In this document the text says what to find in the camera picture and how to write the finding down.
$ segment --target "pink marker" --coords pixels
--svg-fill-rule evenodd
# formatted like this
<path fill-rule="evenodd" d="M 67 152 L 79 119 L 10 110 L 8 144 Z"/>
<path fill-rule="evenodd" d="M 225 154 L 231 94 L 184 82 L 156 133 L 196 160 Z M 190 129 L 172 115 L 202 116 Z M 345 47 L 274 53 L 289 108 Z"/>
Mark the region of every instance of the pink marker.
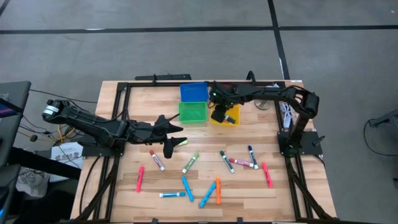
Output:
<path fill-rule="evenodd" d="M 246 161 L 240 161 L 239 159 L 229 159 L 230 162 L 240 164 L 242 166 L 253 167 L 254 164 Z"/>
<path fill-rule="evenodd" d="M 267 183 L 268 183 L 268 187 L 269 188 L 274 188 L 274 184 L 272 184 L 272 180 L 271 180 L 271 176 L 269 175 L 269 171 L 267 168 L 267 164 L 265 162 L 263 162 L 261 164 L 262 169 L 264 169 L 264 173 L 266 174 L 266 179 L 267 179 Z"/>
<path fill-rule="evenodd" d="M 136 192 L 140 192 L 141 191 L 141 184 L 142 184 L 142 179 L 143 178 L 144 178 L 144 166 L 140 166 L 139 174 L 138 174 L 138 180 L 137 180 Z"/>
<path fill-rule="evenodd" d="M 151 150 L 149 151 L 149 153 L 152 155 L 152 158 L 154 158 L 156 164 L 159 166 L 160 170 L 163 171 L 164 170 L 164 166 L 162 165 L 162 163 L 160 162 L 160 160 L 157 158 L 157 156 L 155 155 L 155 153 Z"/>

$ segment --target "paper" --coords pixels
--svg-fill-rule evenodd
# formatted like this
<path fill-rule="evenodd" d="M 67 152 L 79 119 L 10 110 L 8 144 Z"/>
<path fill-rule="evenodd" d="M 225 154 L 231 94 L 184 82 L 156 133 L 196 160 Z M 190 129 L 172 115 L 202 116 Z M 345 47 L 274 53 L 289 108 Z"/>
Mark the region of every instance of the paper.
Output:
<path fill-rule="evenodd" d="M 81 169 L 83 167 L 82 151 L 83 146 L 79 145 L 77 142 L 63 143 L 60 146 L 51 148 L 51 159 Z M 66 179 L 68 178 L 59 175 L 51 174 L 50 176 L 50 182 L 58 182 Z"/>

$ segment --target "white cable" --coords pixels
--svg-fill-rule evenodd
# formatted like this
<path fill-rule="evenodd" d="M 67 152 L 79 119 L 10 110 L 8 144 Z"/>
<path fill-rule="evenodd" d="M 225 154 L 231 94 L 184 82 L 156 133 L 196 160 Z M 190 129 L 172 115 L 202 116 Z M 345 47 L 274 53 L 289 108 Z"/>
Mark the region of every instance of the white cable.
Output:
<path fill-rule="evenodd" d="M 293 118 L 293 113 L 292 113 L 292 110 L 291 110 L 292 107 L 288 103 L 283 102 L 283 103 L 280 104 L 280 109 L 285 113 L 285 116 L 284 116 L 284 128 L 288 129 L 290 127 L 290 121 Z"/>

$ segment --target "plastic container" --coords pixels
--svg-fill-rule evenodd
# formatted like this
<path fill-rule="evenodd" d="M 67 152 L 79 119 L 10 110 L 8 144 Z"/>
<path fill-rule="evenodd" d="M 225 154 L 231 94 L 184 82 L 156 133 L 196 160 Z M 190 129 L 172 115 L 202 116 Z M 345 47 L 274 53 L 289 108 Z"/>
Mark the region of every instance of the plastic container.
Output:
<path fill-rule="evenodd" d="M 207 83 L 205 82 L 182 84 L 180 85 L 180 92 L 182 102 L 199 102 L 209 99 Z"/>
<path fill-rule="evenodd" d="M 214 107 L 211 109 L 211 113 L 210 113 L 210 122 L 212 124 L 220 124 L 220 125 L 225 125 L 225 126 L 237 126 L 239 124 L 239 114 L 241 112 L 241 107 L 239 105 L 234 105 L 234 107 L 232 107 L 231 109 L 229 109 L 225 113 L 226 115 L 228 115 L 231 118 L 235 119 L 236 122 L 234 124 L 231 124 L 231 123 L 229 123 L 229 122 L 227 122 L 225 120 L 222 123 L 219 123 L 219 122 L 213 120 L 211 118 L 211 114 L 213 113 L 213 111 L 214 111 Z"/>
<path fill-rule="evenodd" d="M 180 103 L 178 108 L 181 123 L 204 123 L 207 120 L 206 102 Z"/>

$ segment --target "yellow bin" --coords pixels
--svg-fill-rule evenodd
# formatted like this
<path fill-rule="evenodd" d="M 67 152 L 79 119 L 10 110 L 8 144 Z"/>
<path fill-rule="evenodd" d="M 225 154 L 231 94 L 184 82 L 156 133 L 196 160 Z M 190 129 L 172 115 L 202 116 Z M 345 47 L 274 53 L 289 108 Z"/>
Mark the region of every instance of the yellow bin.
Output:
<path fill-rule="evenodd" d="M 212 124 L 220 124 L 220 125 L 226 125 L 226 126 L 237 126 L 239 124 L 239 114 L 241 112 L 241 107 L 239 105 L 234 105 L 234 107 L 232 107 L 231 109 L 229 109 L 225 114 L 227 114 L 228 116 L 230 116 L 231 118 L 235 119 L 236 123 L 231 124 L 227 121 L 223 121 L 222 123 L 219 123 L 215 120 L 213 120 L 211 118 L 211 114 L 213 113 L 215 107 L 211 108 L 211 112 L 210 112 L 210 122 Z"/>

